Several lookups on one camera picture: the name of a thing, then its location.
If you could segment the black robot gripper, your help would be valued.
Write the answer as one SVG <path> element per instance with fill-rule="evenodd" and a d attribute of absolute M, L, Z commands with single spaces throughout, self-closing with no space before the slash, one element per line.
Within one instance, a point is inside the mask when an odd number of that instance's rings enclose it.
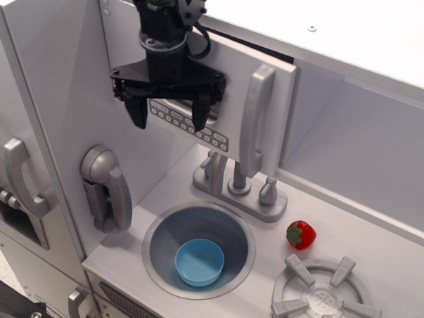
<path fill-rule="evenodd" d="M 124 104 L 136 127 L 145 129 L 148 97 L 187 99 L 192 103 L 195 129 L 204 129 L 211 106 L 222 100 L 226 88 L 225 75 L 201 60 L 212 46 L 208 37 L 196 37 L 191 53 L 188 37 L 176 42 L 160 42 L 146 34 L 139 35 L 146 58 L 113 68 L 114 96 Z"/>

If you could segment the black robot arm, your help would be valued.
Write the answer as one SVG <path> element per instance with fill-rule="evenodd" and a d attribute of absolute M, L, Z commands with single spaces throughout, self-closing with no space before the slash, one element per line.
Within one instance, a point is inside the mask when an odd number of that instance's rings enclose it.
<path fill-rule="evenodd" d="M 113 69 L 113 95 L 123 101 L 135 126 L 145 129 L 150 98 L 188 100 L 195 131 L 204 129 L 211 107 L 222 100 L 225 75 L 200 61 L 210 52 L 206 46 L 192 54 L 188 34 L 197 29 L 210 37 L 199 23 L 206 0 L 132 0 L 141 28 L 139 42 L 146 58 Z"/>

